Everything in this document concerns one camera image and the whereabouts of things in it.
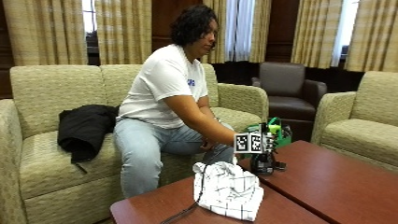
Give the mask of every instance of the beige curtain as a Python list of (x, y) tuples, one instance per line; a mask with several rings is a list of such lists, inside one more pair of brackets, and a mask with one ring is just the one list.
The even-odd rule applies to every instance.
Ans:
[(346, 69), (398, 72), (398, 0), (360, 0)]
[(330, 68), (342, 2), (342, 0), (299, 1), (293, 63), (302, 63), (307, 67)]
[(210, 7), (218, 18), (217, 45), (210, 53), (201, 57), (202, 63), (225, 63), (225, 26), (226, 26), (226, 0), (202, 0), (202, 4)]
[(86, 64), (81, 1), (2, 0), (16, 65)]
[(101, 64), (143, 63), (151, 53), (151, 1), (96, 0)]
[(271, 0), (255, 1), (249, 63), (261, 63), (265, 60), (271, 3)]

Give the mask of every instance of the man's arm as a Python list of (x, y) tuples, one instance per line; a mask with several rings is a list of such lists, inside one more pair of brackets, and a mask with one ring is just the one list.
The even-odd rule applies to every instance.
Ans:
[(214, 118), (214, 114), (213, 111), (210, 110), (210, 104), (209, 104), (209, 96), (202, 96), (198, 98), (198, 109), (201, 111), (201, 113), (203, 113), (206, 116), (209, 116), (209, 118)]
[(190, 95), (170, 96), (163, 98), (163, 101), (189, 128), (213, 142), (229, 146), (234, 144), (235, 132), (214, 119), (206, 96), (198, 99), (198, 103)]

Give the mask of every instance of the white t-shirt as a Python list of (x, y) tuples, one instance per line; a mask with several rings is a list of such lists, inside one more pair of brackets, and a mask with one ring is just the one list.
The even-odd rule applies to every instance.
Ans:
[(178, 128), (182, 120), (163, 102), (174, 95), (207, 95), (203, 69), (198, 60), (189, 63), (181, 46), (155, 50), (142, 64), (119, 107), (119, 116), (139, 119), (162, 128)]

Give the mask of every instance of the beige armchair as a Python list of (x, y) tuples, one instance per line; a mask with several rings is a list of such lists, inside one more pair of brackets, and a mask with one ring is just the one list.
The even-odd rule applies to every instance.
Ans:
[(323, 96), (311, 142), (398, 172), (398, 73), (367, 72), (358, 91)]
[[(214, 113), (241, 131), (267, 117), (267, 98), (255, 87), (217, 83), (205, 64)], [(112, 133), (86, 174), (57, 146), (58, 114), (81, 105), (118, 105), (139, 64), (33, 65), (10, 69), (13, 99), (0, 101), (0, 223), (94, 223), (122, 199), (121, 158)], [(159, 184), (193, 175), (202, 155), (162, 153)]]

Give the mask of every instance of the wooden coffee table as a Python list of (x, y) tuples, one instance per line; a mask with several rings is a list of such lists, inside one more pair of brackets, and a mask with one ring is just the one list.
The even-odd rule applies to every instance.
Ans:
[(277, 152), (286, 171), (257, 176), (279, 194), (330, 223), (398, 223), (398, 174), (303, 141)]
[[(194, 177), (189, 177), (142, 195), (113, 203), (110, 213), (114, 223), (161, 223), (194, 202), (193, 183)], [(273, 189), (262, 184), (261, 187), (265, 189), (265, 194), (257, 212), (255, 223), (327, 223)], [(171, 223), (227, 224), (253, 222), (221, 216), (197, 206)]]

